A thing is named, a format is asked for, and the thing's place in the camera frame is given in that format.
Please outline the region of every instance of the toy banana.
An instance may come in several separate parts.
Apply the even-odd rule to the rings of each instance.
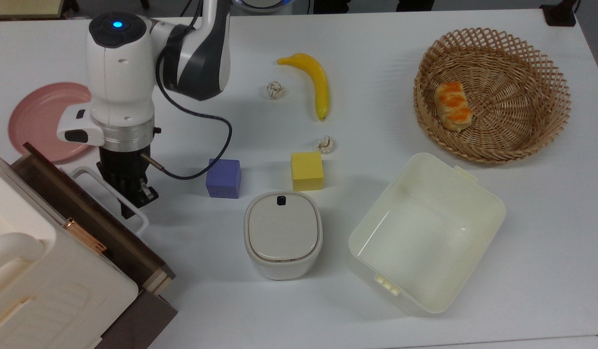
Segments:
[[[290,57],[279,58],[277,64],[291,65],[308,73],[316,92],[316,115],[318,119],[324,120],[329,112],[329,87],[327,75],[321,64],[314,57],[305,53],[295,53]]]

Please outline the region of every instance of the blue sponge block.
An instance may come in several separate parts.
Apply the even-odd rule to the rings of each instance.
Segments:
[[[206,188],[210,197],[238,199],[241,188],[241,162],[219,159],[206,173]]]

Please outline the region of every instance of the cable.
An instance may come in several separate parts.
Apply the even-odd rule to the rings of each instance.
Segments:
[[[193,25],[195,24],[195,21],[197,20],[197,14],[199,14],[201,12],[201,10],[202,10],[202,4],[203,4],[202,1],[200,1],[198,3],[197,9],[196,9],[196,13],[193,16],[193,20],[192,20],[191,24],[184,30],[183,37],[191,29],[193,29]],[[186,181],[186,180],[189,180],[189,179],[200,177],[201,175],[203,175],[204,173],[206,173],[208,170],[210,170],[210,168],[213,167],[217,163],[217,161],[219,161],[219,159],[221,159],[221,156],[223,156],[223,154],[227,150],[228,145],[230,144],[230,139],[232,139],[232,124],[230,124],[230,122],[228,120],[224,119],[223,117],[219,117],[219,116],[215,116],[215,115],[208,115],[208,114],[205,114],[205,113],[194,112],[194,111],[191,111],[191,110],[189,110],[187,108],[184,108],[183,106],[181,106],[180,104],[178,104],[176,101],[174,101],[168,95],[167,91],[163,87],[163,82],[161,81],[161,61],[163,60],[163,57],[165,57],[165,48],[161,50],[161,53],[159,53],[159,57],[157,58],[157,64],[155,65],[155,75],[156,75],[156,78],[157,78],[157,85],[159,86],[159,89],[161,90],[161,93],[163,94],[163,96],[170,103],[172,103],[173,106],[175,106],[176,108],[178,108],[179,110],[181,110],[181,111],[183,111],[185,113],[188,113],[190,115],[194,115],[194,116],[197,116],[197,117],[203,117],[204,119],[213,119],[213,120],[221,121],[221,122],[223,122],[224,124],[227,125],[227,139],[226,139],[226,143],[224,144],[223,148],[221,148],[221,151],[219,152],[219,154],[217,155],[217,157],[215,157],[215,159],[213,159],[213,161],[208,166],[206,166],[206,168],[204,168],[200,172],[198,172],[196,174],[193,174],[191,176],[179,176],[177,174],[175,175],[175,174],[169,172],[168,170],[166,170],[165,167],[163,167],[161,164],[159,164],[157,161],[155,161],[151,157],[149,157],[149,156],[147,156],[145,154],[142,154],[143,159],[145,159],[146,161],[148,161],[148,163],[150,163],[150,165],[154,166],[159,171],[165,173],[169,177]]]
[[[191,31],[191,29],[193,29],[193,30],[195,29],[193,26],[195,26],[195,22],[197,22],[197,17],[199,15],[201,15],[203,7],[204,7],[204,0],[199,0],[197,2],[197,8],[195,9],[195,14],[193,15],[193,19],[191,20],[189,25],[184,29],[183,39]]]
[[[181,12],[181,13],[180,13],[180,16],[179,16],[179,17],[182,17],[182,16],[184,16],[184,13],[186,12],[186,9],[188,9],[188,8],[189,8],[189,6],[191,5],[191,2],[192,2],[192,1],[193,1],[193,0],[189,0],[189,2],[188,2],[188,3],[186,3],[186,6],[184,7],[184,9],[183,9],[183,12]]]

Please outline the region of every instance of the white container with lid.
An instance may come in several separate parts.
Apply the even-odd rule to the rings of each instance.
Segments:
[[[266,278],[302,276],[314,265],[322,246],[321,215],[316,203],[302,192],[269,192],[249,204],[245,248]]]

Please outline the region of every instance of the yellow cube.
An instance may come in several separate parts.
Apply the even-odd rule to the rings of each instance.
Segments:
[[[292,153],[292,190],[321,190],[325,175],[320,152]]]

